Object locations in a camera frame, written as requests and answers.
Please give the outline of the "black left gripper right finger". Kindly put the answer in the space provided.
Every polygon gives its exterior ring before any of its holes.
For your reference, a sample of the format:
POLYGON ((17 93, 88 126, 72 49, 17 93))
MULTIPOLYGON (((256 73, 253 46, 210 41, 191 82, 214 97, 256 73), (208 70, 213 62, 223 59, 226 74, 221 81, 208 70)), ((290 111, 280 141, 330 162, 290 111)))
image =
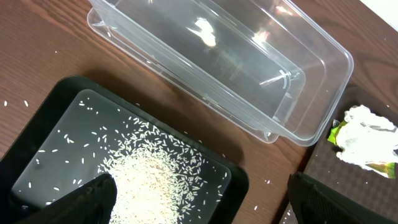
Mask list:
POLYGON ((310 176, 289 176, 287 195, 298 223, 394 224, 310 176))

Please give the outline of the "white napkin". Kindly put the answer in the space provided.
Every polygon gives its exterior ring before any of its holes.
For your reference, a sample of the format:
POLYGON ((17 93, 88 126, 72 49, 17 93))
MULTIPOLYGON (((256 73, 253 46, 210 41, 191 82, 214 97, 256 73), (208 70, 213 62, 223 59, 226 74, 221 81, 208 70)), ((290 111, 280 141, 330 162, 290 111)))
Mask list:
POLYGON ((371 164, 396 163, 397 126, 364 105, 353 106, 337 127, 335 145, 341 149, 337 158, 365 170, 371 164))

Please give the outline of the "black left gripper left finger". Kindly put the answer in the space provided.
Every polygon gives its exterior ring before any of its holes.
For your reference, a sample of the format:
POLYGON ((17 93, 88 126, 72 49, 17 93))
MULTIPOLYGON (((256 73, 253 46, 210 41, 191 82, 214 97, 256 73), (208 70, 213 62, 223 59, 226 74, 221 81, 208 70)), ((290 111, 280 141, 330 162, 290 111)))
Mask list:
POLYGON ((17 224, 108 224, 116 197, 113 177, 102 174, 17 224))

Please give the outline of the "green yellow wrapper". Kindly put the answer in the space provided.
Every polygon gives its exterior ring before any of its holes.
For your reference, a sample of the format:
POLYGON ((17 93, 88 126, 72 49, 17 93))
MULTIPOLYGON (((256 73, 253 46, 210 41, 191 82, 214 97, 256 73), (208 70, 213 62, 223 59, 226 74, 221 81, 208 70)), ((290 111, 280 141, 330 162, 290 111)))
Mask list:
POLYGON ((331 129, 328 141, 338 147, 336 157, 367 171, 397 178, 397 129, 341 122, 331 129))

